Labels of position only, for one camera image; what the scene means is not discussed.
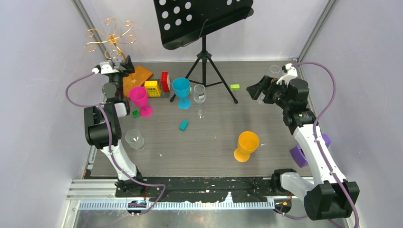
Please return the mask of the gold wine glass rack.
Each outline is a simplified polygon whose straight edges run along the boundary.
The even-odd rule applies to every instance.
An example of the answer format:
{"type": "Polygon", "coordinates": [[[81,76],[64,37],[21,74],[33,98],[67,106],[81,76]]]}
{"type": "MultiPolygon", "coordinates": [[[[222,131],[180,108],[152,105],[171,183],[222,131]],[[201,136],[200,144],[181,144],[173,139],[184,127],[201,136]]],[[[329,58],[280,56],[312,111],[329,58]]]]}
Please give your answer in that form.
{"type": "MultiPolygon", "coordinates": [[[[122,58],[120,63],[124,63],[129,56],[124,54],[122,49],[119,47],[123,44],[133,44],[136,42],[136,35],[132,34],[131,30],[135,27],[135,23],[131,20],[128,20],[124,23],[124,27],[126,27],[126,31],[124,31],[121,35],[117,33],[117,21],[115,18],[108,18],[105,20],[105,25],[109,26],[114,24],[113,33],[105,34],[96,28],[91,28],[86,32],[86,36],[88,38],[92,38],[96,33],[102,35],[104,38],[100,41],[92,41],[88,42],[84,46],[84,50],[88,53],[94,52],[96,50],[96,45],[98,44],[107,44],[108,47],[104,51],[104,56],[108,60],[118,60],[119,57],[122,58]]],[[[129,76],[123,78],[123,93],[125,97],[129,97],[130,91],[137,86],[143,86],[145,81],[151,79],[154,76],[153,72],[144,68],[143,66],[136,66],[134,68],[134,72],[130,73],[129,76]]]]}

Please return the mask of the clear stemless wine glass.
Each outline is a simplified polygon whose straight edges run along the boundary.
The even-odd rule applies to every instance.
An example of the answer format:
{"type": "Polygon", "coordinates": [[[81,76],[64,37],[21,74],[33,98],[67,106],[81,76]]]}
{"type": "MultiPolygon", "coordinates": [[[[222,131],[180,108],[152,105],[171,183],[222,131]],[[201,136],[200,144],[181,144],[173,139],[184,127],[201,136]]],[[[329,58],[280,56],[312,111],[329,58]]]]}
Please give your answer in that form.
{"type": "Polygon", "coordinates": [[[144,149],[144,137],[137,129],[128,131],[125,135],[125,140],[135,150],[141,151],[144,149]]]}

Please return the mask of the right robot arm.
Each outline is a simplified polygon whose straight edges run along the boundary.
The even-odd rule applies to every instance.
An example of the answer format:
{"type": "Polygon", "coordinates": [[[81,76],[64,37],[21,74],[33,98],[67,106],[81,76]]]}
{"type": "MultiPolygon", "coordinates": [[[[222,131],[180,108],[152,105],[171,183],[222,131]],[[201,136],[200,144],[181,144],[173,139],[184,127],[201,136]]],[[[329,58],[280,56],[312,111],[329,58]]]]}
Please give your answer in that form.
{"type": "Polygon", "coordinates": [[[257,84],[247,87],[253,100],[276,104],[283,110],[283,121],[298,142],[313,176],[313,183],[300,177],[292,169],[273,173],[274,193],[293,193],[303,201],[311,220],[358,216],[355,203],[360,189],[355,181],[348,181],[332,159],[315,114],[307,107],[309,88],[302,79],[282,79],[264,76],[257,84]]]}

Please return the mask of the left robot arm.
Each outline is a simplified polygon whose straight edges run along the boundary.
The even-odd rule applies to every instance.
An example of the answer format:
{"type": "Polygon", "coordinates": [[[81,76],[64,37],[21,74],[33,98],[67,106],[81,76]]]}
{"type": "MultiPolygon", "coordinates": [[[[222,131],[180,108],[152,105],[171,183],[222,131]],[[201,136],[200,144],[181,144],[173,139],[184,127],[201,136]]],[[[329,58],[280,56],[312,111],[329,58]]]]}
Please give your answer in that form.
{"type": "Polygon", "coordinates": [[[86,141],[107,156],[118,175],[115,186],[119,190],[130,192],[135,197],[142,196],[146,184],[125,152],[119,123],[119,118],[130,112],[129,102],[124,98],[123,79],[134,73],[135,68],[130,56],[127,56],[123,62],[101,62],[93,68],[93,72],[107,76],[108,82],[102,87],[105,103],[84,109],[86,141]]]}

